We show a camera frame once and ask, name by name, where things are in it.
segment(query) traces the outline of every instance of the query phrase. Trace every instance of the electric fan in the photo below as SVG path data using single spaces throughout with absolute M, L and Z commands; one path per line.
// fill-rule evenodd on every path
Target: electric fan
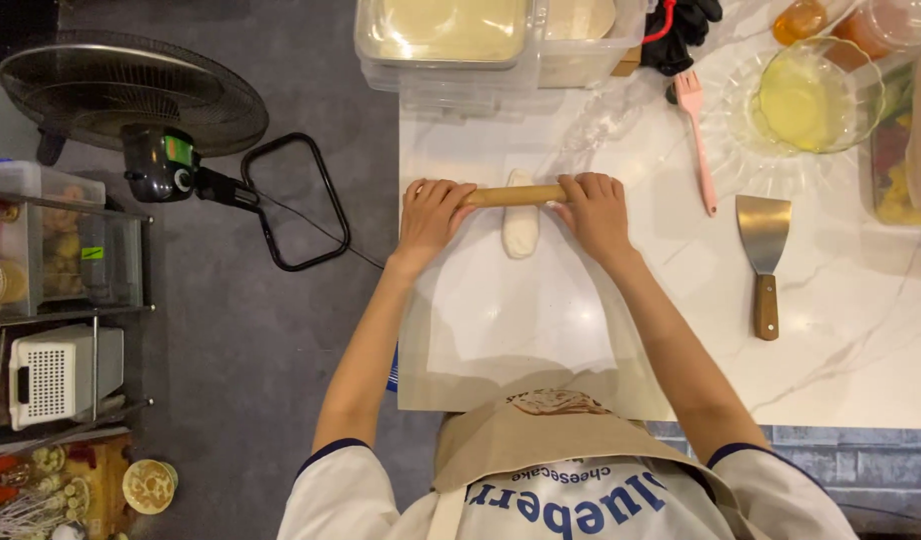
M 248 152 L 242 179 L 201 165 L 202 158 L 251 148 L 269 123 L 257 91 L 209 58 L 139 35 L 59 30 L 2 61 L 0 84 L 47 134 L 123 152 L 123 176 L 138 201 L 169 203 L 196 193 L 258 215 L 270 254 L 283 270 L 323 263 L 350 245 L 347 217 L 310 136 L 289 133 Z M 291 265 L 277 248 L 250 168 L 294 141 L 309 146 L 343 238 L 334 251 Z

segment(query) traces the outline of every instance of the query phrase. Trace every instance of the white basket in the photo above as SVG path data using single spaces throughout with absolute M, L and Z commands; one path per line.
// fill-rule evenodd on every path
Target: white basket
M 70 325 L 14 340 L 9 367 L 15 431 L 90 409 L 92 334 L 89 325 Z M 124 331 L 100 328 L 97 343 L 99 400 L 124 382 Z

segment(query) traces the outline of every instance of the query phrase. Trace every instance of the apron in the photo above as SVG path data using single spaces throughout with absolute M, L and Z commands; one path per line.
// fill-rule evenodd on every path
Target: apron
M 535 390 L 484 404 L 448 418 L 437 436 L 433 489 L 437 506 L 427 540 L 454 540 L 467 485 L 496 473 L 575 458 L 653 458 L 693 467 L 707 480 L 714 504 L 741 540 L 770 538 L 741 515 L 737 498 L 720 477 L 655 439 L 587 394 Z

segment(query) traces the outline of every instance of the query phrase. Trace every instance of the person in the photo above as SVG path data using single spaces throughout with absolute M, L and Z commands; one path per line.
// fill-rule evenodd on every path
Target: person
M 652 276 L 628 238 L 622 183 L 557 180 L 570 202 L 552 209 L 620 290 L 696 461 L 580 392 L 538 390 L 446 420 L 435 490 L 398 513 L 371 451 L 398 327 L 415 280 L 474 211 L 456 208 L 476 189 L 419 179 L 328 386 L 278 538 L 856 538 L 824 488 L 771 450 Z

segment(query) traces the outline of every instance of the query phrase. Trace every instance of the white dough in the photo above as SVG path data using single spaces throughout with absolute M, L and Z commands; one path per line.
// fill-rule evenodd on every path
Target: white dough
M 534 178 L 524 169 L 510 171 L 507 187 L 533 186 Z M 529 257 L 538 247 L 540 208 L 537 206 L 508 206 L 503 209 L 501 240 L 503 251 L 512 259 Z

